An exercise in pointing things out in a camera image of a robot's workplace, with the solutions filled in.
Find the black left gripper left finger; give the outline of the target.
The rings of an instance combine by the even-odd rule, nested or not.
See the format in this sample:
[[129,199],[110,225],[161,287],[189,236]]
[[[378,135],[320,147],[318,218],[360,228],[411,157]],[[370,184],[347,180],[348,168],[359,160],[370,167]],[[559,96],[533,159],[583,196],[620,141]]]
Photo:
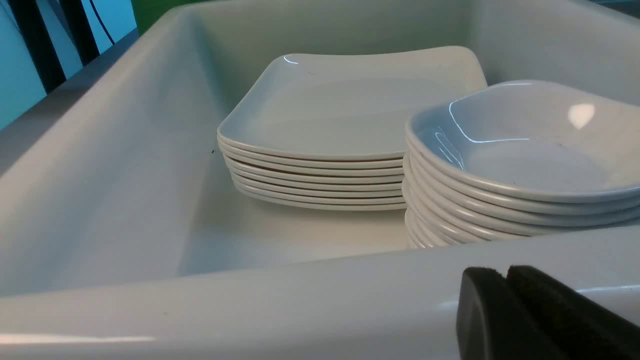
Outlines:
[[469,267],[461,276],[455,318],[462,360],[567,360],[495,269]]

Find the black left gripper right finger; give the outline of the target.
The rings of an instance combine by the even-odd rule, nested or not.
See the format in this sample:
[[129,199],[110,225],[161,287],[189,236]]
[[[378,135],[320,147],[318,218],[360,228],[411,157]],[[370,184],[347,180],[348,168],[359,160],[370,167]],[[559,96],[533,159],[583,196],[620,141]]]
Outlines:
[[638,360],[639,326],[530,265],[512,265],[506,281],[525,309],[570,360]]

